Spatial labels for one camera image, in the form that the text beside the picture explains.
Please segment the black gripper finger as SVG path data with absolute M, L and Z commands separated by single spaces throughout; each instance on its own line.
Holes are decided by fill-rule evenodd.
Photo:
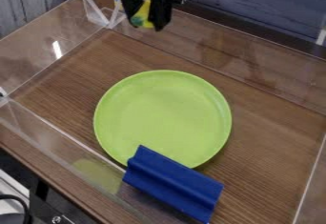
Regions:
M 172 18 L 172 0 L 151 0 L 149 21 L 156 31 L 161 31 Z
M 139 28 L 145 22 L 144 0 L 121 0 L 127 20 L 132 27 Z

